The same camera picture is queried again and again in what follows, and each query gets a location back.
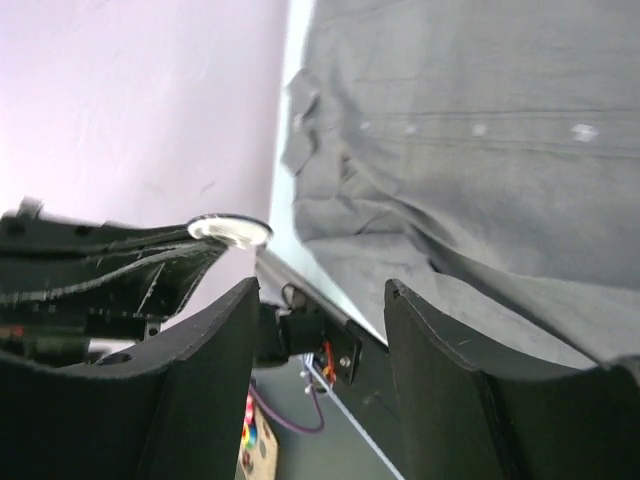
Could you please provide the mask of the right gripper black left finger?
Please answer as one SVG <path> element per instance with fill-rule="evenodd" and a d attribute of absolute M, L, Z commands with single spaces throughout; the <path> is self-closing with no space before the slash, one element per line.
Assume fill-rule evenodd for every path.
<path fill-rule="evenodd" d="M 240 281 L 210 306 L 95 364 L 1 358 L 5 479 L 231 479 L 259 316 Z"/>

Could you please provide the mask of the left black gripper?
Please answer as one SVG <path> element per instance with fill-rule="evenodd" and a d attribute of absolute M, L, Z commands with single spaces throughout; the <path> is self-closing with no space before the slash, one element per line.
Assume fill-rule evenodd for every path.
<path fill-rule="evenodd" d="M 185 225 L 94 226 L 49 217 L 23 199 L 1 217 L 1 347 L 78 359 L 94 339 L 138 343 L 180 313 L 220 242 Z"/>

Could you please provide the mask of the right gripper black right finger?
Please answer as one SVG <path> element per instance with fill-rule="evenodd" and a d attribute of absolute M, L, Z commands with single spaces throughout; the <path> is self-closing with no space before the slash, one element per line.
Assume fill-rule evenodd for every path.
<path fill-rule="evenodd" d="M 384 320 L 413 479 L 635 479 L 639 361 L 587 370 L 506 347 L 408 286 Z"/>

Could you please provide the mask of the grey button-up shirt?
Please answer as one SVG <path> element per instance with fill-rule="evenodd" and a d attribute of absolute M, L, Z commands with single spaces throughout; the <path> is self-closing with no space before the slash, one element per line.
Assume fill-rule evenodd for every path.
<path fill-rule="evenodd" d="M 586 368 L 639 351 L 639 5 L 318 1 L 289 85 L 296 232 L 378 335 L 397 279 Z"/>

